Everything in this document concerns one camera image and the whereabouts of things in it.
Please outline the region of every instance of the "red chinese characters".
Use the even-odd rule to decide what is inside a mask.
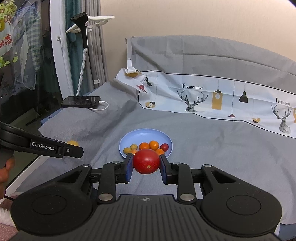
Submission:
[[[10,45],[12,43],[11,34],[7,34],[3,40],[0,42],[0,49],[5,45]]]
[[[6,44],[6,45],[11,44],[11,42],[12,42],[11,34],[7,34],[6,37],[5,37],[4,39],[5,39],[5,44]]]

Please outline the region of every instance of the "green curtain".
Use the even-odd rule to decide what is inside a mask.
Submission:
[[[70,20],[74,15],[81,13],[81,1],[80,0],[66,0],[66,29],[71,27],[74,23]],[[70,58],[70,66],[71,66],[71,74],[72,74],[72,82],[74,88],[74,95],[77,92],[79,75],[82,63],[82,55],[83,55],[83,45],[82,45],[82,37],[81,33],[73,34],[67,33],[67,45],[68,52]],[[84,73],[82,87],[81,87],[81,95],[84,95],[88,92],[88,85],[86,74]]]

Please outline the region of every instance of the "yellow fruit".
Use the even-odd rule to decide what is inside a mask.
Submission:
[[[130,147],[130,149],[137,150],[138,149],[138,146],[136,144],[132,144],[131,147]]]
[[[126,147],[126,148],[123,149],[124,154],[129,154],[130,151],[131,151],[131,149],[129,147]]]
[[[155,151],[159,156],[161,155],[161,154],[164,154],[165,152],[163,151],[163,150],[161,150],[161,149],[157,149],[156,151]]]
[[[133,153],[133,154],[136,154],[137,150],[133,149],[131,150],[129,153]]]
[[[77,141],[73,141],[73,140],[68,141],[67,144],[73,145],[73,146],[79,146],[78,142]]]

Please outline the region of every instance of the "smartphone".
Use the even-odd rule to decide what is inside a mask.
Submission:
[[[99,104],[100,96],[69,96],[61,104],[61,107],[93,108]]]

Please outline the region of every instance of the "human hand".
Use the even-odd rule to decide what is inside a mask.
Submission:
[[[9,171],[15,166],[15,158],[9,158],[6,161],[5,167],[0,169],[0,199],[5,195],[4,183],[7,182],[9,177]]]

